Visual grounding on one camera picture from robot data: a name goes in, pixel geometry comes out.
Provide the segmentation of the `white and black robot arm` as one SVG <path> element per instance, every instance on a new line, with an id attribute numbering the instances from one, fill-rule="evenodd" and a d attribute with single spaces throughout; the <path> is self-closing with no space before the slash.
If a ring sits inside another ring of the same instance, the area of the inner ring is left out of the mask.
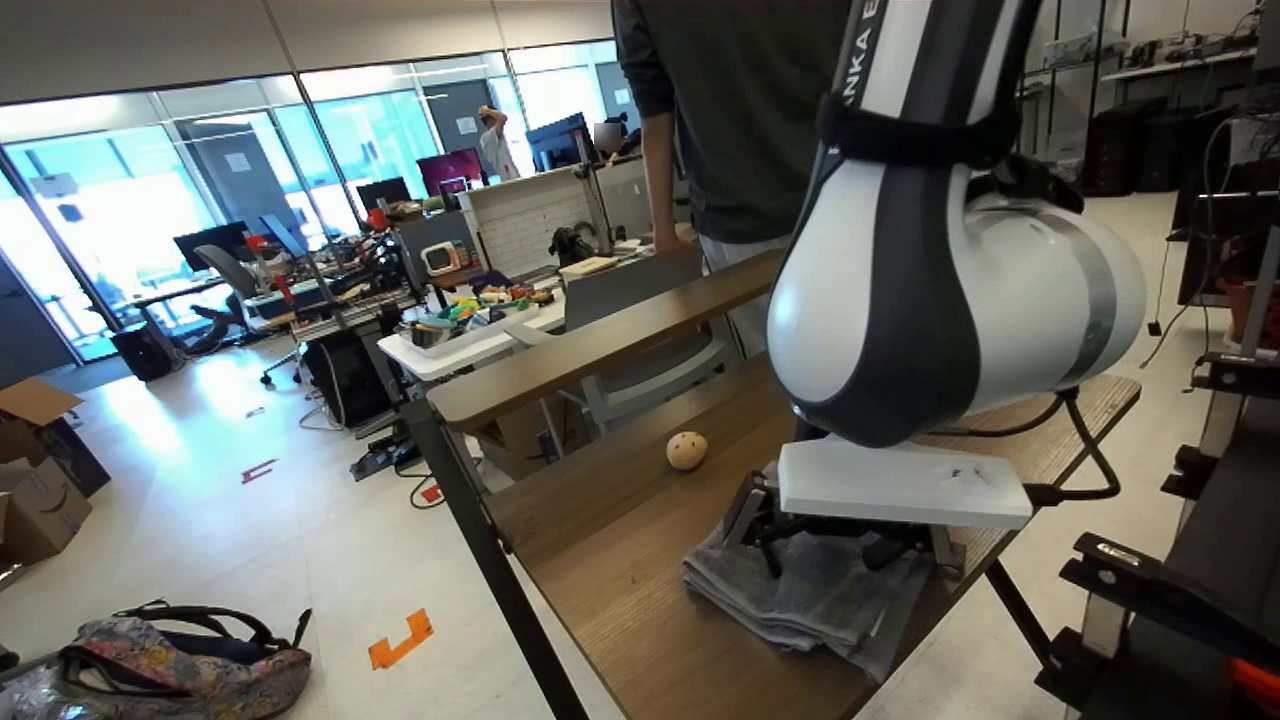
<path id="1" fill-rule="evenodd" d="M 1135 256 L 1012 152 L 1036 14 L 1040 0 L 851 3 L 767 304 L 767 363 L 808 432 L 735 495 L 726 538 L 851 519 L 1007 532 L 1040 486 L 930 434 L 1071 393 L 1140 335 Z"/>

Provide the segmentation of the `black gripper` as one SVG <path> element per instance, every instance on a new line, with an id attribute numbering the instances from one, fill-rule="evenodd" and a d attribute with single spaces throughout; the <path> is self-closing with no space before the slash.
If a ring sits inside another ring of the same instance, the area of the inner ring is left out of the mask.
<path id="1" fill-rule="evenodd" d="M 872 570 L 897 562 L 904 550 L 930 549 L 919 522 L 794 514 L 780 506 L 780 493 L 767 482 L 747 482 L 735 495 L 735 538 L 754 549 L 773 577 L 783 570 L 780 549 L 794 534 L 848 538 Z"/>

